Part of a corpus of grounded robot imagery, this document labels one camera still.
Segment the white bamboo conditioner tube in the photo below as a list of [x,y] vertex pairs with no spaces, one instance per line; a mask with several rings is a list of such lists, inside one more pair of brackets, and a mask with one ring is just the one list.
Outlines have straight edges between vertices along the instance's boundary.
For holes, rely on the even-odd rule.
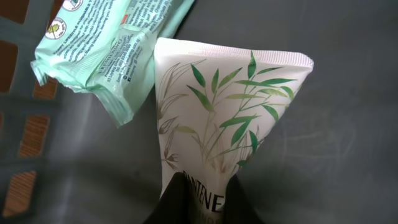
[[191,223],[221,223],[229,180],[256,154],[314,62],[298,52],[160,38],[154,49],[162,183],[180,172]]

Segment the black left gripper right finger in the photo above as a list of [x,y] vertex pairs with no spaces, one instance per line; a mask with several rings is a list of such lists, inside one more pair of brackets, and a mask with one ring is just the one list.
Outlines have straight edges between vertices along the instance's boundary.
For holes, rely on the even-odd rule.
[[223,224],[263,224],[246,197],[238,176],[233,175],[226,188]]

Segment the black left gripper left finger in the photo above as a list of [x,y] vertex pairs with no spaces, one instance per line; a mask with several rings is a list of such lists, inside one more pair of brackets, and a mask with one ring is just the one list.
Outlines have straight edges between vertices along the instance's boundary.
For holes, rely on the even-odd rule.
[[157,206],[143,224],[185,224],[188,220],[188,188],[181,172],[174,173]]

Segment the mint green wipes pack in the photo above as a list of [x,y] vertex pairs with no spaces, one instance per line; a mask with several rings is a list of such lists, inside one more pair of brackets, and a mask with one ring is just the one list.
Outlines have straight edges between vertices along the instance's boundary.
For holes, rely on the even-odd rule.
[[133,119],[154,86],[155,43],[171,38],[193,0],[64,0],[31,62],[50,78],[92,93],[117,126]]

